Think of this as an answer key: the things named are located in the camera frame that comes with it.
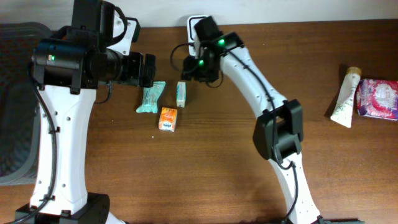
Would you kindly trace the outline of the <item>white tube with cork cap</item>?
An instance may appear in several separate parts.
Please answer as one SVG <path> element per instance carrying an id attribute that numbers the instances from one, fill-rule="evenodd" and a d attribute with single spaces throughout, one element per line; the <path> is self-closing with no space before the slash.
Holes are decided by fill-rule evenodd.
<path id="1" fill-rule="evenodd" d="M 335 109 L 330 119 L 347 128 L 351 127 L 354 96 L 361 79 L 362 71 L 358 67 L 349 67 L 340 88 Z"/>

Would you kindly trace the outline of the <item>red purple floral tissue pack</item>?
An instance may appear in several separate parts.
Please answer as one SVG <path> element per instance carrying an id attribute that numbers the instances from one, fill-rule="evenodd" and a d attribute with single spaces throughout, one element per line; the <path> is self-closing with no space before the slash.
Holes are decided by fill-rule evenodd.
<path id="1" fill-rule="evenodd" d="M 356 101 L 360 116 L 397 121 L 397 81 L 362 79 Z"/>

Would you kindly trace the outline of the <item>mint toilet tissue wipes pack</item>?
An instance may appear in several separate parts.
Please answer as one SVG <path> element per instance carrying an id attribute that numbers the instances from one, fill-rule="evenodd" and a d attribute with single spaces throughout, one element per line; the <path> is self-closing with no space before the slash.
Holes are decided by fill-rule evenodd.
<path id="1" fill-rule="evenodd" d="M 136 109 L 137 113 L 157 113 L 157 101 L 160 98 L 166 82 L 154 82 L 150 88 L 144 87 L 142 104 Z"/>

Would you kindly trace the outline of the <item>teal tissue pack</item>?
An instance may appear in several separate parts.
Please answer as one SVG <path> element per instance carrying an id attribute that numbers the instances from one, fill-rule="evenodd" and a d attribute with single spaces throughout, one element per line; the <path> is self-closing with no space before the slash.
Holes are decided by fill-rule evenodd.
<path id="1" fill-rule="evenodd" d="M 184 108 L 187 100 L 187 86 L 185 82 L 177 83 L 176 104 L 180 108 Z"/>

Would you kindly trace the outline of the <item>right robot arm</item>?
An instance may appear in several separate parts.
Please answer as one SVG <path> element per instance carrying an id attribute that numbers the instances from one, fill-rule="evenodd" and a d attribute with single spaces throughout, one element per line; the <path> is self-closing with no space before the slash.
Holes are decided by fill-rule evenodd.
<path id="1" fill-rule="evenodd" d="M 223 33 L 211 16 L 198 17 L 189 29 L 195 31 L 195 54 L 183 61 L 182 79 L 209 84 L 225 75 L 249 103 L 256 118 L 255 148 L 273 167 L 285 198 L 282 223 L 324 223 L 303 171 L 301 104 L 267 81 L 237 33 Z"/>

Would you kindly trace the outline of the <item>orange tissue pack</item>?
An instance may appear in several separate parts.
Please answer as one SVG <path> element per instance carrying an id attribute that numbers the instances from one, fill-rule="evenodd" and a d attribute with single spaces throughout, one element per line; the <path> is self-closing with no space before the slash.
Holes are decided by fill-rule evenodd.
<path id="1" fill-rule="evenodd" d="M 174 132 L 177 122 L 177 109 L 163 107 L 159 118 L 159 129 Z"/>

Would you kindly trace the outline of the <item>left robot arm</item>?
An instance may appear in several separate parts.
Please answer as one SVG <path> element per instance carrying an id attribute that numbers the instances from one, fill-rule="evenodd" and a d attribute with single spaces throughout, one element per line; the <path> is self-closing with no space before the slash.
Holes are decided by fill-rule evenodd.
<path id="1" fill-rule="evenodd" d="M 110 2 L 75 1 L 72 23 L 34 49 L 27 74 L 40 104 L 38 172 L 16 223 L 119 222 L 109 196 L 86 189 L 86 140 L 100 84 L 154 84 L 155 57 L 129 50 L 140 29 Z"/>

